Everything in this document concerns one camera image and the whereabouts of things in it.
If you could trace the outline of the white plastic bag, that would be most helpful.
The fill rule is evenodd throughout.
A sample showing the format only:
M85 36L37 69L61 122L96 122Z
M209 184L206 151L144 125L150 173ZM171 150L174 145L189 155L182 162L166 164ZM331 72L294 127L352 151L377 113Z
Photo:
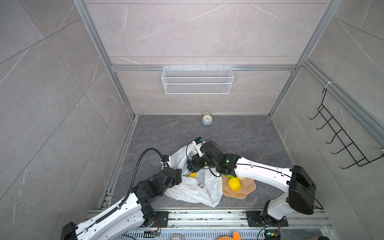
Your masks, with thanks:
M193 144L184 146L169 156L168 165L182 170L182 182L168 189L165 195L187 203L201 203L208 207L216 207L223 195L223 180L215 177L209 170L200 170L195 177L190 177L187 160L198 151Z

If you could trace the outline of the yellow fake fruit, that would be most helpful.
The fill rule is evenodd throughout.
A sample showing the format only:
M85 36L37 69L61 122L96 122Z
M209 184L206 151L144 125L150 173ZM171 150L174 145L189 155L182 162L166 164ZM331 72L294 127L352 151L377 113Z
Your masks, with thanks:
M242 188L240 180L236 177L230 178L228 180L228 186L234 192L237 192Z

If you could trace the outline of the dark purple fake grapes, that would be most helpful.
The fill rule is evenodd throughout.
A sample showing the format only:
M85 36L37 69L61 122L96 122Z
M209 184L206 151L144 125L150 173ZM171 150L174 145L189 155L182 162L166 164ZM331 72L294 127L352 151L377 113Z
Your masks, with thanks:
M191 173L197 173L199 171L199 168L196 168L190 160L187 160L187 168Z

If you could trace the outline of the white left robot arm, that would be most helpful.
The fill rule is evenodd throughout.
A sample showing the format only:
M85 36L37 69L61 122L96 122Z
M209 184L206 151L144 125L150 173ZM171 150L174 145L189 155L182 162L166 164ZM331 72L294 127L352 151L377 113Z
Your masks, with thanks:
M62 228L61 240L114 240L123 233L153 223L151 206L169 188L182 182L182 170L165 168L151 179L139 182L123 198L105 211L80 224L70 222Z

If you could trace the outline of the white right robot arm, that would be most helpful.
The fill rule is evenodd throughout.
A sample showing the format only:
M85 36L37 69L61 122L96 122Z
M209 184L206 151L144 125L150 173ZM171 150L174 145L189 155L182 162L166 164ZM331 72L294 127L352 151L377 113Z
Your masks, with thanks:
M267 201L260 218L265 225L281 222L293 212L312 215L315 209L316 185L304 168L278 168L252 162L236 154L224 154L213 142L201 138L188 144L197 153L187 158L188 170L214 169L218 174L242 177L271 185L283 191L278 198Z

